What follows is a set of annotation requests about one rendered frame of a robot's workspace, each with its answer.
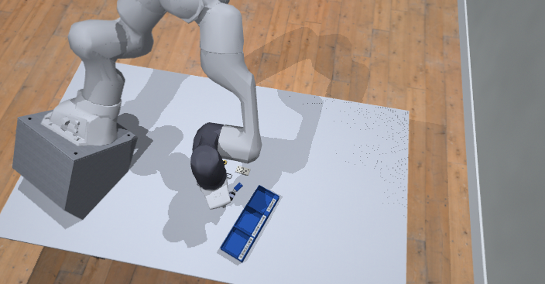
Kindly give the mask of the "blue three-compartment tray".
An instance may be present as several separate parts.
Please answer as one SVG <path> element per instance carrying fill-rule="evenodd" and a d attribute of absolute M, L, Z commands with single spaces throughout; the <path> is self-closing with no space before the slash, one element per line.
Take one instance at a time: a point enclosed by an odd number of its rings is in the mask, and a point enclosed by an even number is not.
<path fill-rule="evenodd" d="M 258 185 L 221 245 L 221 250 L 243 262 L 278 200 L 277 194 Z"/>

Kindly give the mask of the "white domino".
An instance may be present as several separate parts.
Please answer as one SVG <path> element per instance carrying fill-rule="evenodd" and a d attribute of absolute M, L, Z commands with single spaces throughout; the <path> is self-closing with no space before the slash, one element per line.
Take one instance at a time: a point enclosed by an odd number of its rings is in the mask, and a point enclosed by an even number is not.
<path fill-rule="evenodd" d="M 249 168 L 245 168 L 243 166 L 237 166 L 237 169 L 235 171 L 236 173 L 241 173 L 241 174 L 245 174 L 245 175 L 249 175 L 249 172 L 250 172 L 250 169 Z"/>

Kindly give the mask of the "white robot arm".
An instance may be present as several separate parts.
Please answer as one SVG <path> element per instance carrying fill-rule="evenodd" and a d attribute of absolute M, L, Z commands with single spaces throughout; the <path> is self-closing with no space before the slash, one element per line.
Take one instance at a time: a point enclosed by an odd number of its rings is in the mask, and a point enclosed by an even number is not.
<path fill-rule="evenodd" d="M 75 22 L 67 38 L 84 62 L 84 89 L 77 91 L 76 98 L 59 103 L 41 125 L 77 146 L 112 144 L 118 137 L 115 123 L 125 85 L 122 72 L 115 68 L 116 60 L 151 52 L 151 30 L 166 12 L 188 24 L 195 20 L 200 27 L 201 68 L 240 100 L 243 127 L 202 125 L 194 136 L 190 166 L 210 210 L 231 203 L 222 159 L 251 163 L 258 159 L 262 141 L 255 78 L 243 53 L 242 15 L 229 2 L 118 0 L 118 14 L 130 28 L 120 18 Z"/>

